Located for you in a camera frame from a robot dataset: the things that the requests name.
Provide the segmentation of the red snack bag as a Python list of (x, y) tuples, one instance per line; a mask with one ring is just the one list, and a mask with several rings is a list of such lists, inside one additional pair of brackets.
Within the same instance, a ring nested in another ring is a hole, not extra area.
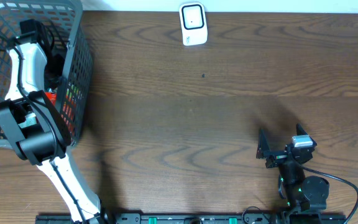
[(56, 99), (57, 99), (57, 94), (55, 92), (52, 92), (52, 91), (48, 91), (48, 92), (45, 92), (47, 98), (50, 100), (50, 102), (52, 103), (52, 105), (55, 106), (56, 104)]

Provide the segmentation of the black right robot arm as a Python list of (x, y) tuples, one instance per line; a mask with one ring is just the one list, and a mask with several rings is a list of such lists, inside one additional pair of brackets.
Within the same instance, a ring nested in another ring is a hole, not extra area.
[(316, 146), (300, 124), (296, 125), (296, 135), (282, 151), (271, 150), (264, 131), (259, 131), (256, 158), (264, 159), (268, 169), (279, 169), (285, 198), (296, 212), (321, 211), (327, 207), (329, 182), (315, 175), (307, 177), (301, 167), (313, 158)]

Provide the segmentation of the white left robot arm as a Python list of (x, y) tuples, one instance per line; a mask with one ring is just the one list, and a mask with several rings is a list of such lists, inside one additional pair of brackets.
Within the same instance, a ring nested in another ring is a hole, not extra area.
[(53, 37), (34, 19), (20, 23), (8, 43), (11, 84), (0, 102), (0, 127), (16, 155), (37, 166), (58, 190), (73, 223), (109, 223), (99, 197), (81, 175), (69, 146), (71, 136), (45, 92), (45, 68), (56, 68)]

